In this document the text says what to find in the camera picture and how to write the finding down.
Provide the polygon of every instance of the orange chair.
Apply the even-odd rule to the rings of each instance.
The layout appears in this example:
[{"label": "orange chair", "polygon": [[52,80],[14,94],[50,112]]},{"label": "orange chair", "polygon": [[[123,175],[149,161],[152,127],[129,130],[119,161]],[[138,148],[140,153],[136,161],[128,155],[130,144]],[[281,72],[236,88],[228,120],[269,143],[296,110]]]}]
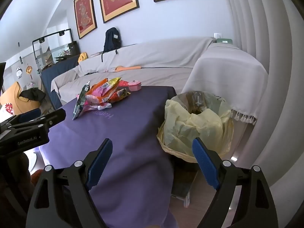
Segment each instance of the orange chair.
[{"label": "orange chair", "polygon": [[0,104],[5,105],[12,103],[15,115],[26,113],[40,107],[40,102],[19,97],[20,93],[21,87],[18,82],[15,82],[0,96]]}]

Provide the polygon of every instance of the purple tablecloth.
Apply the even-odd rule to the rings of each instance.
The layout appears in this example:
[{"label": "purple tablecloth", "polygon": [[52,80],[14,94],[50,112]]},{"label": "purple tablecloth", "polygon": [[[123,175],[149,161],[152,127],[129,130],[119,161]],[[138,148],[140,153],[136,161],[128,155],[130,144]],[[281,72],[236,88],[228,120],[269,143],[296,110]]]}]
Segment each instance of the purple tablecloth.
[{"label": "purple tablecloth", "polygon": [[169,212],[173,169],[156,138],[164,121],[165,102],[173,87],[142,87],[103,111],[72,120],[76,99],[65,106],[66,119],[50,129],[50,142],[40,146],[46,162],[69,167],[98,149],[105,138],[113,154],[90,195],[109,228],[176,228]]}]

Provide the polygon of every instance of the pink container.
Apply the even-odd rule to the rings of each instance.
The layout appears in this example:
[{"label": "pink container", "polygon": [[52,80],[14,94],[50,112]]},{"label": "pink container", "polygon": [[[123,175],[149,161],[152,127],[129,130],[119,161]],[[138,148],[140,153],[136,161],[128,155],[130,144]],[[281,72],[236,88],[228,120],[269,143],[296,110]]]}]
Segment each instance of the pink container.
[{"label": "pink container", "polygon": [[131,92],[138,91],[138,90],[141,89],[141,82],[140,81],[132,81],[132,82],[128,83],[128,86],[129,86],[129,90]]}]

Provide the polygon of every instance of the black backpack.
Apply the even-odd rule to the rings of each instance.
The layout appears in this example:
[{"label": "black backpack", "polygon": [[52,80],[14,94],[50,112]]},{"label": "black backpack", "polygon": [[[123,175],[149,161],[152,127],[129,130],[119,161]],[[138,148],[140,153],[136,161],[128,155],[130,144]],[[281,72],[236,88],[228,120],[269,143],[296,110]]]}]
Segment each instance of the black backpack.
[{"label": "black backpack", "polygon": [[103,53],[101,54],[101,61],[103,62],[102,55],[106,52],[121,48],[121,37],[119,31],[112,27],[105,32],[105,43],[103,47]]}]

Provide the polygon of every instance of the white label sticker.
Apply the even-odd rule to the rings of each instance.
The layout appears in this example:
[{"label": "white label sticker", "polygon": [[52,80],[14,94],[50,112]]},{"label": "white label sticker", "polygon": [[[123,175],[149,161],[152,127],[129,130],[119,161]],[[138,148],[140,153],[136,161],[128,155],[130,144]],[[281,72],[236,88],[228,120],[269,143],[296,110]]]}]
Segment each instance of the white label sticker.
[{"label": "white label sticker", "polygon": [[3,133],[1,133],[1,134],[0,134],[0,140],[1,140],[4,136],[6,136],[9,132],[11,132],[11,130],[6,130],[6,131],[4,131]]}]

